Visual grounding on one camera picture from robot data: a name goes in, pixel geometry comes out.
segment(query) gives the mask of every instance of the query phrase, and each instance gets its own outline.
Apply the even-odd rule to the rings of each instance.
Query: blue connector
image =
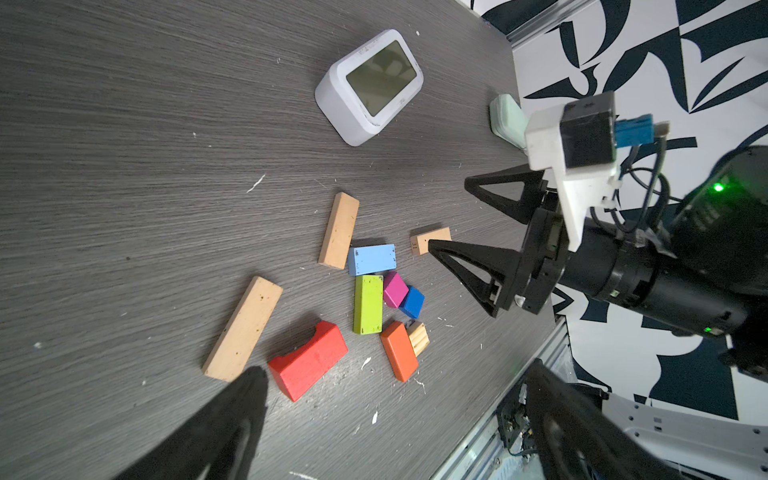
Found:
[[[646,114],[630,120],[619,120],[614,126],[616,148],[654,142],[654,116]]]

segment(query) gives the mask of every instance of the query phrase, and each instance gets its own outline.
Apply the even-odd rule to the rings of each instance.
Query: gray table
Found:
[[[352,148],[313,91],[385,28],[424,87]],[[525,231],[462,189],[525,159],[488,128],[517,91],[511,49],[457,2],[11,0],[0,45],[1,476],[104,478],[157,444],[223,387],[200,368],[253,275],[285,292],[251,364],[318,319],[349,347],[298,403],[270,387],[254,478],[425,478],[552,330],[551,312],[487,317],[409,253],[435,224],[501,247]],[[339,190],[357,244],[395,243],[426,295],[406,384],[352,333],[353,278],[316,264]]]

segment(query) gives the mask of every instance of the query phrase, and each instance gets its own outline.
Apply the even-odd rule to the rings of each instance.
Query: orange block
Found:
[[[381,337],[395,378],[401,382],[408,382],[411,375],[418,369],[419,361],[413,351],[411,339],[408,338],[406,326],[401,322],[392,322],[392,325],[382,332]]]

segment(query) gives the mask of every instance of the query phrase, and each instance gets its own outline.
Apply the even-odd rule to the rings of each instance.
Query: lcd display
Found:
[[[396,40],[346,76],[374,117],[414,78],[416,70]]]

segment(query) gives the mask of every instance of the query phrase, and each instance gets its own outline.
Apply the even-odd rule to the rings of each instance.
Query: red block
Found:
[[[408,338],[406,326],[401,322],[392,322],[381,335],[384,350],[395,378],[401,382],[408,382],[411,375],[418,369],[419,361]]]
[[[267,365],[280,390],[295,402],[348,351],[339,327],[321,321],[315,327],[315,336],[306,345],[272,359]]]

